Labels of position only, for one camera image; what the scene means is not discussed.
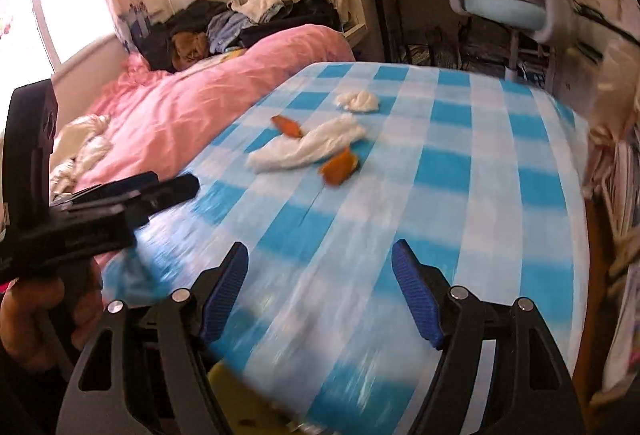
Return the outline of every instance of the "silver screw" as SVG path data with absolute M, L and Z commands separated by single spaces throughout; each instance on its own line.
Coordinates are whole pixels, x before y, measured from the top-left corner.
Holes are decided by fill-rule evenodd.
M 171 299 L 176 303 L 182 303 L 183 301 L 187 301 L 191 297 L 191 292 L 189 289 L 178 289 L 174 290 L 171 294 Z
M 525 312 L 531 312 L 533 310 L 533 301 L 529 298 L 520 298 L 518 300 L 518 307 Z
M 451 287 L 449 294 L 451 294 L 451 297 L 456 300 L 466 300 L 469 297 L 469 291 L 460 285 Z
M 114 300 L 111 303 L 109 303 L 107 305 L 107 310 L 111 313 L 111 314 L 117 314 L 118 312 L 120 312 L 122 310 L 122 308 L 124 307 L 124 303 L 120 300 Z

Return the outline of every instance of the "pink blanket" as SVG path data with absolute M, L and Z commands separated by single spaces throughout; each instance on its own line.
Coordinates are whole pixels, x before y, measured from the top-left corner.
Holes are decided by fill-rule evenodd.
M 315 25 L 269 36 L 243 56 L 196 73 L 151 72 L 132 54 L 127 70 L 105 85 L 87 112 L 111 116 L 105 137 L 113 149 L 81 177 L 76 191 L 150 170 L 160 179 L 173 177 L 295 73 L 313 63 L 353 60 L 340 33 Z

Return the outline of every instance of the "yellow object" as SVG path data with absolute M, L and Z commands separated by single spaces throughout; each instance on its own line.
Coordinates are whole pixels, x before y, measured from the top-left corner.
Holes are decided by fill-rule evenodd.
M 222 362 L 211 368 L 208 377 L 234 435 L 290 435 L 289 420 L 247 388 Z

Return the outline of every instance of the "blue and white checkered sheet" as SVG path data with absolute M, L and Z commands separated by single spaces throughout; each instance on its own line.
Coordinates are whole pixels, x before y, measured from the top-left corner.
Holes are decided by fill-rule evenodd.
M 339 188 L 318 166 L 256 175 L 247 154 L 282 113 L 311 129 L 336 94 L 369 90 L 362 168 Z M 254 388 L 344 435 L 403 435 L 440 357 L 418 335 L 390 265 L 408 241 L 421 262 L 480 299 L 534 299 L 570 370 L 589 272 L 580 175 L 582 119 L 542 91 L 464 72 L 318 63 L 249 109 L 187 167 L 193 202 L 139 231 L 107 267 L 108 295 L 154 301 L 189 287 L 234 241 L 244 286 L 213 349 Z M 495 345 L 485 342 L 465 432 L 479 426 Z

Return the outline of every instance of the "windowsill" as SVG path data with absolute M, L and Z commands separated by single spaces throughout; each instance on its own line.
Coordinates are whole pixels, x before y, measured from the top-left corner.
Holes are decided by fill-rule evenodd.
M 93 43 L 89 43 L 85 48 L 76 52 L 68 60 L 62 63 L 60 68 L 51 76 L 51 82 L 53 85 L 55 86 L 60 79 L 64 78 L 89 56 L 95 54 L 98 50 L 106 46 L 112 39 L 117 39 L 116 34 L 107 34 L 106 36 L 98 38 Z

